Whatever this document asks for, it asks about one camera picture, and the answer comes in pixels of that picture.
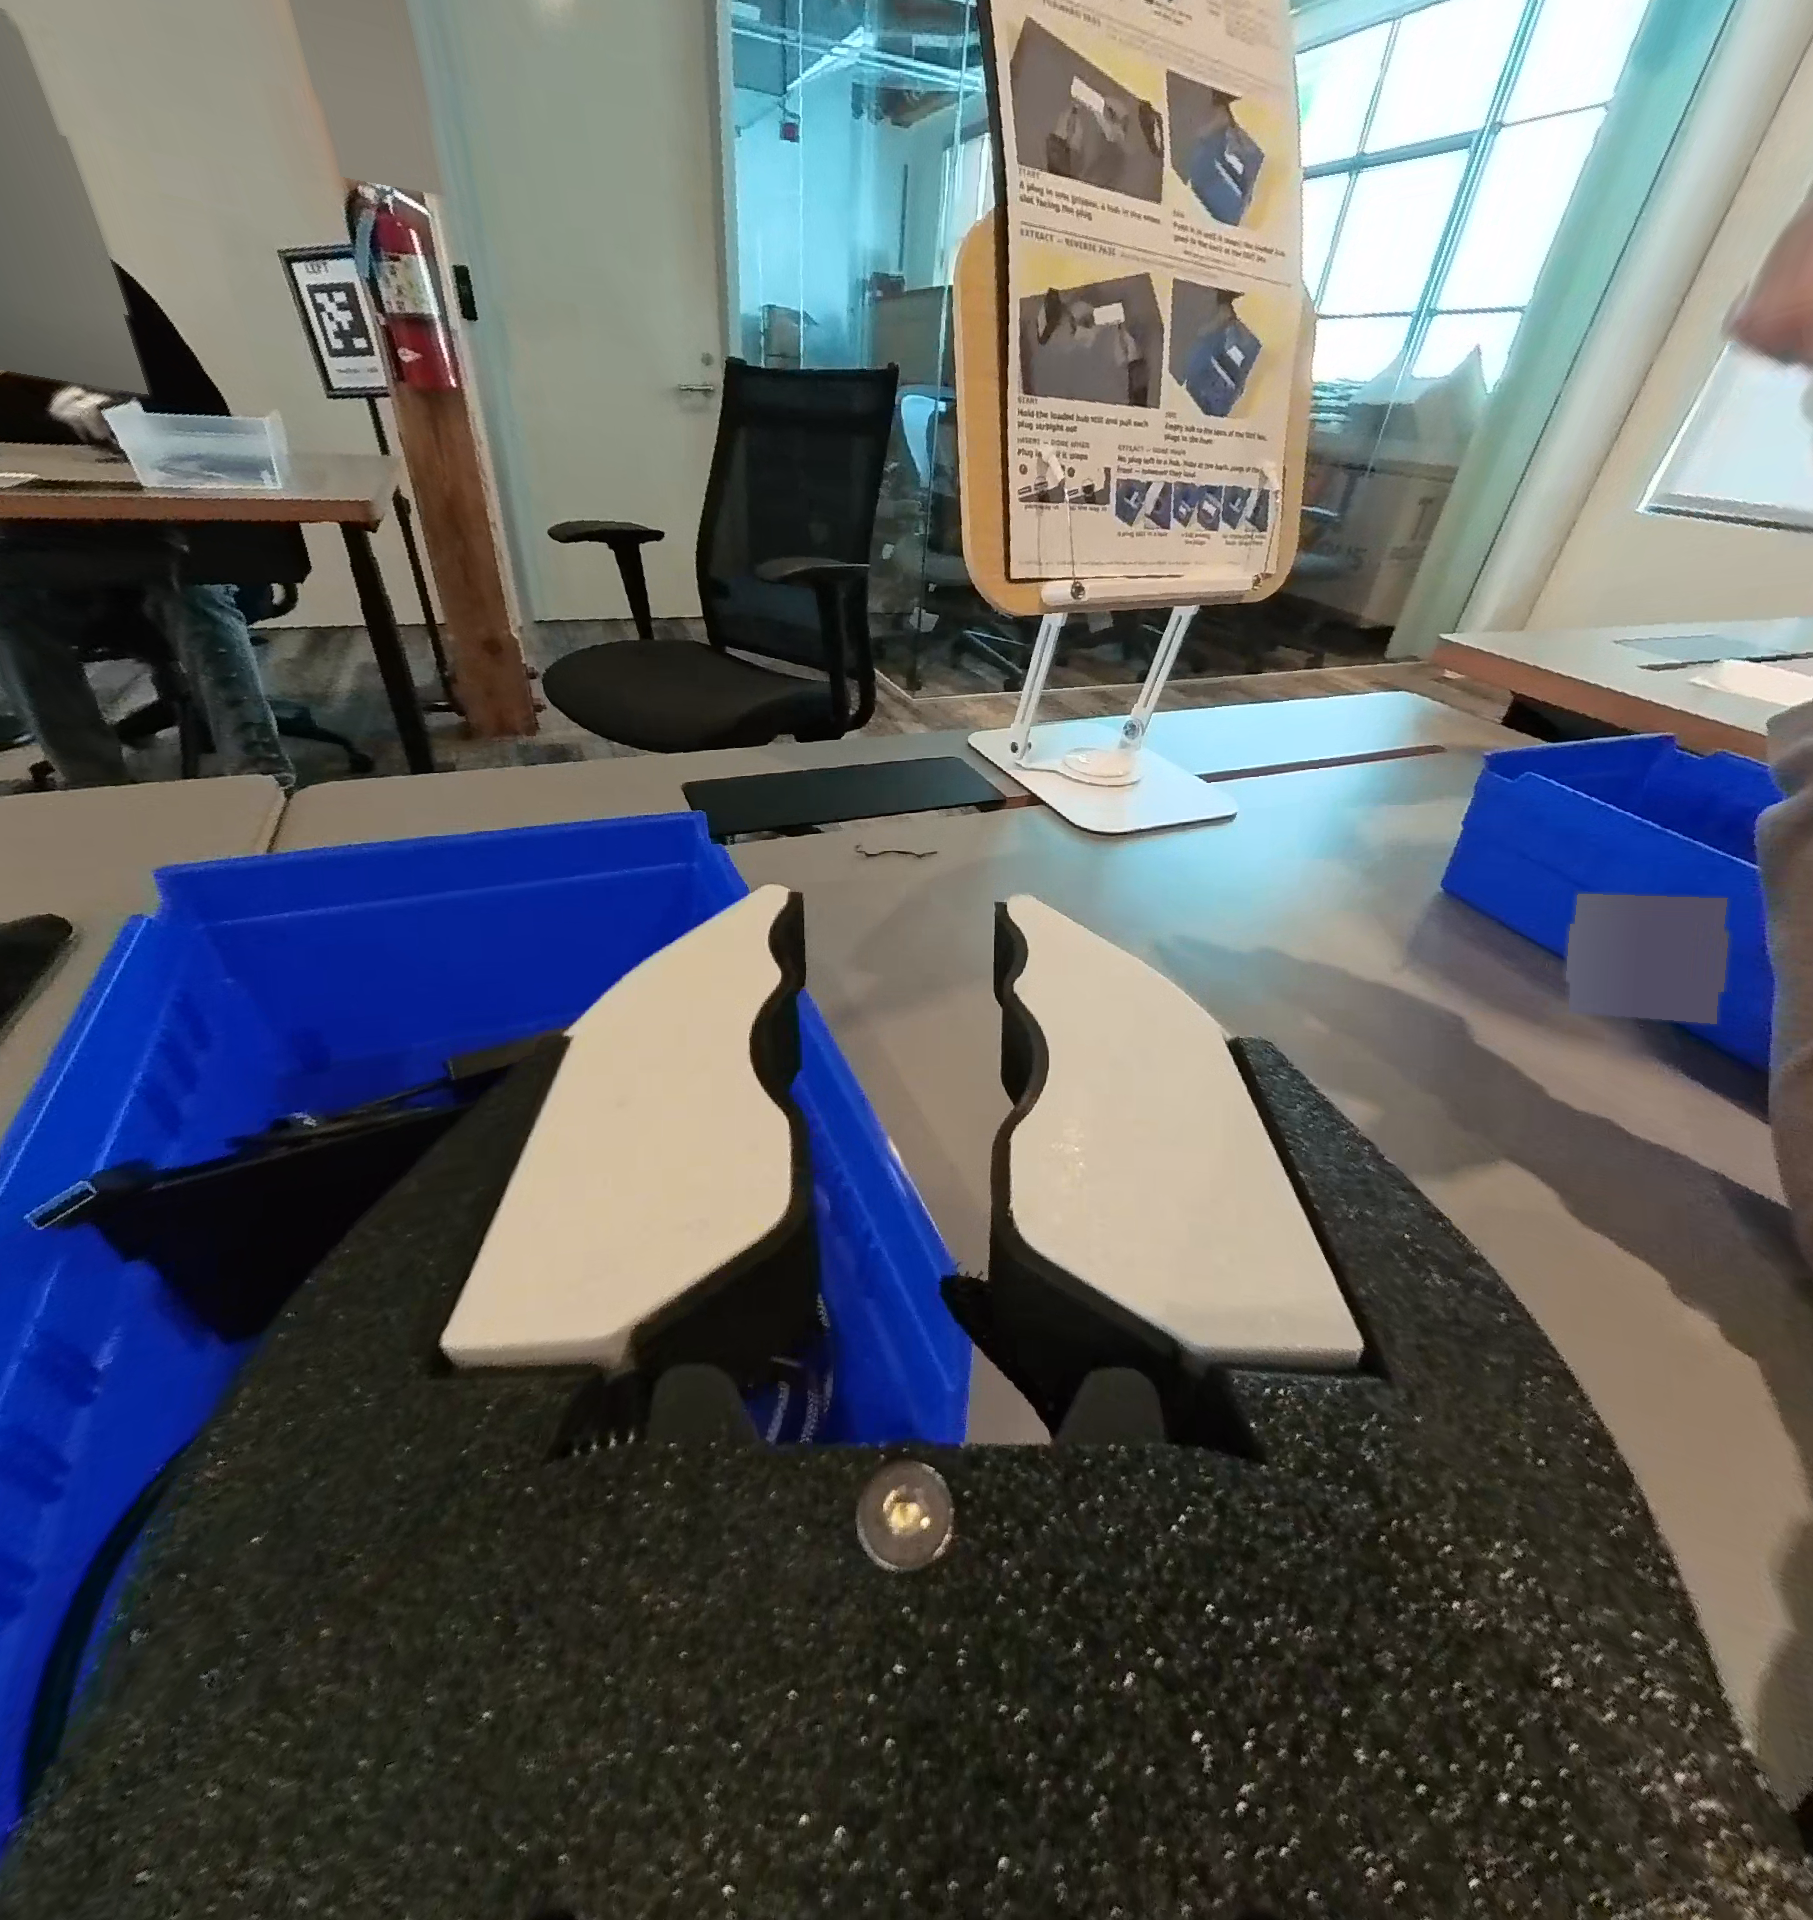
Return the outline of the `white door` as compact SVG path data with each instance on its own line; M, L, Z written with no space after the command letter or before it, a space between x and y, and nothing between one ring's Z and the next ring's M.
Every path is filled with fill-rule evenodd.
M662 530L651 610L698 615L729 349L716 7L419 2L409 17L526 607L626 617L607 550L550 537L607 518Z

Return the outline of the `printed moving box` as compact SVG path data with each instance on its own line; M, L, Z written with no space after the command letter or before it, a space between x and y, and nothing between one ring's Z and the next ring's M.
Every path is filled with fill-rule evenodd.
M1283 590L1352 626L1391 630L1436 537L1461 459L1315 446Z

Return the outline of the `black bin divider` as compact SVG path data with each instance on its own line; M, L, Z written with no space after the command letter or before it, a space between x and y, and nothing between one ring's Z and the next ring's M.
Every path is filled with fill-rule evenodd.
M32 1224L92 1228L122 1260L152 1267L208 1332L256 1339L483 1094L560 1047L552 1030L461 1053L428 1082L335 1114L294 1111L197 1163L97 1169Z

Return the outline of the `wooden post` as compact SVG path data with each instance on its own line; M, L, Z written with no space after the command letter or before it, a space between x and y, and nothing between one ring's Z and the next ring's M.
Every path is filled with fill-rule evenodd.
M393 417L439 589L441 628L464 720L481 740L533 737L540 699L522 646L477 373L461 341L454 273L441 250L439 268L459 349L461 391L423 395L391 379Z

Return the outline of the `red fire extinguisher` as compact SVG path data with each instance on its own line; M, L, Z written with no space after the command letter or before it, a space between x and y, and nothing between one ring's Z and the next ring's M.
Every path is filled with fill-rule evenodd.
M357 273L385 330L393 383L423 395L459 392L432 209L400 188L353 182L345 216Z

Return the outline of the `instruction poster on stand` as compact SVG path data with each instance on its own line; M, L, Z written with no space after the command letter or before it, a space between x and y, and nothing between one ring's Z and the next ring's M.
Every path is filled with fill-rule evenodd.
M958 373L958 452L963 551L977 592L996 612L1038 615L1037 648L1008 727L967 734L967 749L1014 780L1014 797L1038 801L1064 822L1097 837L1228 822L1239 808L1223 780L1203 779L1150 748L1160 699L1173 681L1184 636L1203 607L1246 607L1270 600L1287 580L1300 550L1302 482L1311 414L1316 312L1303 307L1295 341L1293 395L1285 457L1274 482L1268 544L1250 568L1092 578L1081 563L1048 561L1034 583L1010 574L1010 289L1008 218L980 218L961 240L955 276L953 341ZM1133 708L1117 723L1038 720L1060 636L1092 612L1162 610L1168 623Z

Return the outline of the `black office chair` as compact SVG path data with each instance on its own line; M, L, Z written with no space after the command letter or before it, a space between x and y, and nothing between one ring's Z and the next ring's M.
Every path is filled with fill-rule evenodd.
M552 524L619 566L634 638L579 648L541 679L552 708L651 754L820 744L876 710L872 550L892 444L898 367L773 370L732 356L703 516L703 638L655 630L646 550L629 519Z

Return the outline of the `black flat pad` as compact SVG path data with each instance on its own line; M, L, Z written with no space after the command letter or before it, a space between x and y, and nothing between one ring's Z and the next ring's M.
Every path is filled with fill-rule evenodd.
M719 843L809 836L857 821L994 810L1010 800L967 758L949 754L695 779L681 793Z

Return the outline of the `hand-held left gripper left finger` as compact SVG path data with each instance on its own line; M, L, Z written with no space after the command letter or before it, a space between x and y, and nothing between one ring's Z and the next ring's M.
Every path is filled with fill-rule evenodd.
M562 1035L439 1353L461 1373L683 1363L752 1392L820 1336L799 1106L802 895L760 885L659 948Z

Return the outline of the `wood-edged grey desk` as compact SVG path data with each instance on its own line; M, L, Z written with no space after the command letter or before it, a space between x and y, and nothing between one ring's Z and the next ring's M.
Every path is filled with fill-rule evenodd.
M1759 760L1770 720L1813 699L1813 615L1456 632L1434 661L1519 702Z

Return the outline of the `grid window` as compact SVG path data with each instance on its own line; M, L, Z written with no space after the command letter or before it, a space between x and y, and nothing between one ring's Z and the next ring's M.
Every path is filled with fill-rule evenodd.
M1300 4L1322 406L1494 391L1605 133L1681 117L1732 4Z

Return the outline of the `blue plastic bin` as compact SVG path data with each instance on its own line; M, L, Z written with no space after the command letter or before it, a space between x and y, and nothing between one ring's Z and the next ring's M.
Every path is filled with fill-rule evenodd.
M1756 862L1770 771L1663 734L1485 758L1442 881L1567 963L1575 1010L1664 1021L1766 1069L1774 968Z
M564 1035L751 893L704 822L154 881L0 1145L0 1915L984 1915L981 1560L888 1571L857 1525L895 1453L966 1488L958 1263L806 978L821 1327L752 1392L439 1353L557 1059L256 1339L32 1224L97 1169Z

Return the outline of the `black-white tag sign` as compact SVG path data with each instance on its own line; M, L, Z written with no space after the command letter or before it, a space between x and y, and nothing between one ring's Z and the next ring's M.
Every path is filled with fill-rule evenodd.
M380 326L353 249L288 249L278 259L327 397L387 397L391 388Z

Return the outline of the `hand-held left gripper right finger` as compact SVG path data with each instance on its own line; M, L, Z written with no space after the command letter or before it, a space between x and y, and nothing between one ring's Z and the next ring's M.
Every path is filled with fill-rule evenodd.
M1363 1375L1365 1323L1247 1047L1034 893L994 907L992 985L1012 1108L988 1356L1050 1440L1253 1448L1234 1379Z

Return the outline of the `clear plastic bin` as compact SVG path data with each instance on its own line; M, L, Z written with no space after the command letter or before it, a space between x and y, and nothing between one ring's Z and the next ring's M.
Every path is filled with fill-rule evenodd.
M285 490L291 446L265 417L152 414L128 399L103 412L110 440L148 490Z

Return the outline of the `wooden desk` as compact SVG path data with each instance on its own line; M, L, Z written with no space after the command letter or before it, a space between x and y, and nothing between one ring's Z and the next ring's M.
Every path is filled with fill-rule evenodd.
M77 484L29 479L0 489L0 528L110 528L116 538L152 533L157 558L187 561L188 537L205 527L335 527L364 614L365 636L380 671L391 719L409 773L434 773L434 748L402 641L387 578L373 535L391 518L398 462L389 455L288 455L282 486L267 490L154 489Z

